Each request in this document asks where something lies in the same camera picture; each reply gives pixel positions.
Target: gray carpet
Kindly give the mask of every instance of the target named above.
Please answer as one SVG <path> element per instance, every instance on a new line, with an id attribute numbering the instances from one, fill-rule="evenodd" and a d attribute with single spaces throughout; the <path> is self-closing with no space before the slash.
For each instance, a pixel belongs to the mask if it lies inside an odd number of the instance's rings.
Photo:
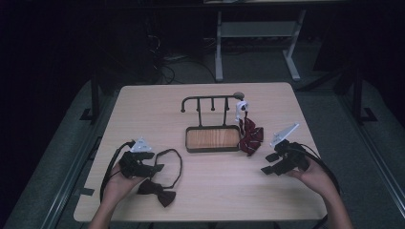
<path id="1" fill-rule="evenodd" d="M 318 43 L 299 43 L 294 60 L 302 80 L 294 82 L 289 76 L 281 46 L 269 47 L 266 51 L 255 49 L 241 54 L 223 56 L 224 83 L 236 82 L 288 82 L 293 88 L 307 85 L 323 73 L 313 72 L 312 66 L 319 50 Z M 173 69 L 172 83 L 214 83 L 214 56 L 207 54 L 200 62 L 183 59 L 167 66 Z M 163 69 L 166 77 L 172 72 Z M 390 192 L 379 173 L 368 146 L 361 136 L 370 134 L 373 143 L 398 180 L 405 187 L 405 132 L 385 107 L 375 88 L 365 82 L 363 105 L 370 107 L 378 122 L 359 126 L 352 120 L 346 107 L 351 94 L 336 96 L 331 87 L 335 80 L 327 82 L 316 90 L 297 93 L 297 99 L 309 124 L 309 128 L 321 157 L 335 172 L 343 189 L 343 199 L 355 228 L 405 228 L 405 220 L 395 205 Z M 89 83 L 83 86 L 59 129 L 54 135 L 30 183 L 15 206 L 6 228 L 85 228 L 87 223 L 73 218 L 78 191 L 83 187 L 92 165 L 93 145 L 102 137 L 109 115 L 114 108 L 117 93 L 101 98 L 102 114 L 95 125 L 81 121 L 84 109 L 91 107 Z M 81 173 L 72 181 L 74 188 L 60 206 L 61 215 L 49 220 L 47 214 L 53 206 L 55 195 L 62 192 L 61 186 L 69 173 L 77 152 L 86 152 Z M 315 221 L 283 221 L 281 228 L 311 228 Z M 112 222 L 111 228 L 148 228 L 149 223 Z M 206 223 L 156 223 L 155 228 L 207 228 Z M 271 222 L 220 222 L 217 228 L 272 228 Z"/>

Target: wooden tabletop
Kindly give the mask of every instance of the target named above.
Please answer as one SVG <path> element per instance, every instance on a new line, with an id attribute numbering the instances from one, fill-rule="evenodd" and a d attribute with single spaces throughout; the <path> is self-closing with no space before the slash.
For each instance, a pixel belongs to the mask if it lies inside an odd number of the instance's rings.
<path id="1" fill-rule="evenodd" d="M 188 96 L 245 94 L 248 117 L 264 127 L 265 140 L 251 157 L 242 151 L 188 153 L 185 130 L 198 126 L 197 103 L 187 101 L 185 113 L 181 102 Z M 229 99 L 226 124 L 235 121 L 236 103 Z M 202 100 L 203 126 L 223 124 L 224 101 Z M 300 126 L 288 140 L 310 146 L 317 152 L 306 120 L 293 90 L 287 83 L 198 84 L 173 86 L 124 87 L 117 99 L 104 137 L 100 143 L 85 188 L 95 190 L 92 196 L 81 195 L 75 219 L 90 221 L 99 205 L 99 187 L 107 166 L 119 146 L 143 137 L 159 153 L 176 149 L 183 160 L 183 170 L 174 191 L 176 199 L 166 208 L 155 195 L 131 195 L 117 207 L 113 220 L 125 221 L 229 221 L 229 220 L 297 220 L 320 219 L 326 214 L 320 196 L 300 181 L 285 175 L 266 176 L 261 168 L 270 165 L 265 157 L 273 153 L 269 146 L 273 134 L 298 122 Z M 154 159 L 144 160 L 153 164 Z M 175 154 L 161 156 L 163 170 L 153 179 L 171 185 L 179 172 Z"/>

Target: strap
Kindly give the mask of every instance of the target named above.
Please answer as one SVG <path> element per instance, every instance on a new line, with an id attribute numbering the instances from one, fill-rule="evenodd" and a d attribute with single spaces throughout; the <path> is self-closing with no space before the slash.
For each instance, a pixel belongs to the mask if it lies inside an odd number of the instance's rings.
<path id="1" fill-rule="evenodd" d="M 176 155 L 179 157 L 179 159 L 180 159 L 180 170 L 179 170 L 179 175 L 177 176 L 177 178 L 176 178 L 176 180 L 173 182 L 173 184 L 172 184 L 171 186 L 162 187 L 163 189 L 172 189 L 172 188 L 175 186 L 175 184 L 177 183 L 177 181 L 179 180 L 179 178 L 180 178 L 180 176 L 181 176 L 181 171 L 182 171 L 182 159 L 181 159 L 181 156 L 180 156 L 179 152 L 177 152 L 177 150 L 175 150 L 175 149 L 168 149 L 168 150 L 165 150 L 165 151 L 162 151 L 162 152 L 156 154 L 155 166 L 158 164 L 158 158 L 159 158 L 160 156 L 163 156 L 163 155 L 169 153 L 169 152 L 174 152 L 174 153 L 176 153 Z"/>
<path id="2" fill-rule="evenodd" d="M 110 164 L 108 165 L 107 171 L 105 172 L 104 178 L 101 182 L 101 186 L 100 186 L 100 202 L 103 199 L 104 196 L 104 189 L 107 186 L 108 181 L 110 180 L 110 174 L 111 171 L 113 170 L 114 164 L 116 163 L 117 157 L 119 155 L 119 153 L 121 152 L 122 148 L 124 148 L 125 146 L 129 146 L 132 147 L 134 145 L 135 142 L 125 142 L 124 144 L 122 144 L 114 153 L 113 158 L 111 158 L 110 160 Z"/>

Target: ribbon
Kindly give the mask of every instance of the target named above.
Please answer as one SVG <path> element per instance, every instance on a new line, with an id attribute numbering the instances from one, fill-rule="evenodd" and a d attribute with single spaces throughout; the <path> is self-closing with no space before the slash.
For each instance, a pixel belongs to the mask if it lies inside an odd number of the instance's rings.
<path id="1" fill-rule="evenodd" d="M 138 189 L 138 194 L 155 194 L 156 196 L 158 196 L 158 200 L 161 205 L 163 205 L 163 207 L 169 206 L 169 204 L 173 202 L 176 197 L 176 192 L 164 191 L 163 187 L 160 184 L 154 183 L 150 179 L 145 179 L 145 181 L 141 183 Z"/>
<path id="2" fill-rule="evenodd" d="M 263 127 L 256 127 L 256 124 L 247 118 L 247 112 L 245 112 L 245 123 L 239 119 L 239 127 L 241 135 L 244 137 L 239 141 L 238 148 L 246 152 L 247 156 L 252 156 L 262 145 L 264 129 Z"/>
<path id="3" fill-rule="evenodd" d="M 158 158 L 160 156 L 163 156 L 169 152 L 174 152 L 176 153 L 176 155 L 179 157 L 180 160 L 180 169 L 179 169 L 179 175 L 177 176 L 176 180 L 173 182 L 172 185 L 167 186 L 167 187 L 163 187 L 161 186 L 161 184 L 159 183 L 155 183 L 152 182 L 152 177 L 155 175 L 151 175 L 148 179 L 145 179 L 145 181 L 143 181 L 141 183 L 141 185 L 138 188 L 138 192 L 137 194 L 140 195 L 149 195 L 149 194 L 155 194 L 158 196 L 158 200 L 161 203 L 161 205 L 163 205 L 163 207 L 167 207 L 169 206 L 170 203 L 173 202 L 173 200 L 176 197 L 176 192 L 173 191 L 164 191 L 165 189 L 172 189 L 175 184 L 177 183 L 177 181 L 179 180 L 180 176 L 181 176 L 181 171 L 182 171 L 182 159 L 181 159 L 181 155 L 179 154 L 179 152 L 177 152 L 175 149 L 168 149 L 165 150 L 163 152 L 160 152 L 156 155 L 155 158 L 155 166 L 158 164 Z"/>

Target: white tag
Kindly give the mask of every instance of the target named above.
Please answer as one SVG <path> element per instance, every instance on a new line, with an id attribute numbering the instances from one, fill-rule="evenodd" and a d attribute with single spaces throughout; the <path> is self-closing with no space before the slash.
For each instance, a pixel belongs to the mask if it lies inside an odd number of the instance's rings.
<path id="1" fill-rule="evenodd" d="M 275 145 L 286 139 L 286 137 L 289 134 L 291 134 L 295 129 L 297 129 L 299 125 L 300 124 L 298 123 L 294 123 L 294 125 L 285 128 L 283 131 L 275 133 L 273 139 L 270 142 L 270 146 L 274 147 Z"/>
<path id="2" fill-rule="evenodd" d="M 135 145 L 129 150 L 131 153 L 140 153 L 140 152 L 149 152 L 152 150 L 152 147 L 148 145 L 148 143 L 143 139 L 143 137 L 139 138 Z"/>

